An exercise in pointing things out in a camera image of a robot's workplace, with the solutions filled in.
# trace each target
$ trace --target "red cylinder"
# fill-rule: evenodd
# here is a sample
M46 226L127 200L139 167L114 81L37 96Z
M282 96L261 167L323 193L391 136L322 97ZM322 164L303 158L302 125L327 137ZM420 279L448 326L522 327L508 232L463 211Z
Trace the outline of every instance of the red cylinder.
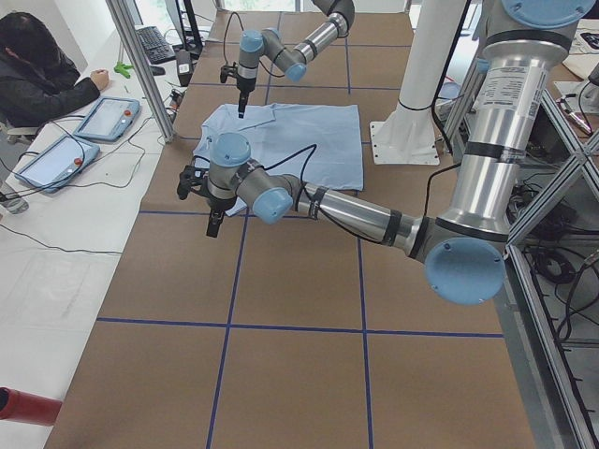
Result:
M63 402L10 388L0 388L0 419L53 426Z

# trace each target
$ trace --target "computer keyboard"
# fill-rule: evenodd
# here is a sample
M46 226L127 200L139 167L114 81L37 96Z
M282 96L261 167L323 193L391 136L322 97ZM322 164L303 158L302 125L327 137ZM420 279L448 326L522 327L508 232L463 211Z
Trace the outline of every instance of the computer keyboard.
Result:
M158 28L146 26L136 30L136 33L150 64L161 64L175 59L175 50L167 43Z

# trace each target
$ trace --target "white table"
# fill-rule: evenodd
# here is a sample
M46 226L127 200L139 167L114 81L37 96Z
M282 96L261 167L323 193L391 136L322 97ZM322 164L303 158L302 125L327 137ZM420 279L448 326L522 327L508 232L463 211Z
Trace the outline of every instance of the white table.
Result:
M138 118L114 144L102 144L99 157L135 133L152 112L144 99L134 70L130 80L114 73L119 51L116 32L108 39L88 69L106 68L110 85L104 95L137 98ZM163 65L167 74L155 77L162 98L177 85L174 62ZM73 114L84 114L91 106ZM72 131L78 121L57 122ZM64 133L48 124L29 148L41 152ZM35 194L25 199L29 210L11 215L5 210L0 224L51 246L65 249L121 252L139 210L139 202L152 178L164 140L150 119L132 139L146 153L131 183L123 189L107 185L66 187L56 194ZM126 184L142 150L125 143L118 150L87 167L73 184L93 182ZM30 156L25 156L18 167ZM27 189L10 176L17 191ZM119 255L64 253L48 250L28 238L0 228L0 386L49 398L64 398L93 326L97 311L119 262ZM51 427L0 421L0 447L43 447Z

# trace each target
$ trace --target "tablet screen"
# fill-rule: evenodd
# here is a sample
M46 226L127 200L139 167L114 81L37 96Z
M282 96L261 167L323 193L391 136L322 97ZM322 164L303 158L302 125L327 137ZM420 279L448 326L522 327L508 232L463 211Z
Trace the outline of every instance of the tablet screen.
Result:
M79 132L87 135L109 136L123 118L123 113L129 108L129 104L129 101L103 99Z
M36 161L20 174L38 185L48 185L73 164L76 158L83 159L83 151L92 149L90 145L73 138L63 138L57 145L37 157Z

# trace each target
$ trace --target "computer mouse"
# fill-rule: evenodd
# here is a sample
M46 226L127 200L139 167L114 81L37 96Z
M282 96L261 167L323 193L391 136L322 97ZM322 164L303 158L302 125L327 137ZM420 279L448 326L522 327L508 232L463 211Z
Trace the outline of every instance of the computer mouse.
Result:
M165 73L167 73L167 70L165 70L164 67L160 67L158 65L150 65L150 69L152 70L152 74L157 77L159 75L164 75Z

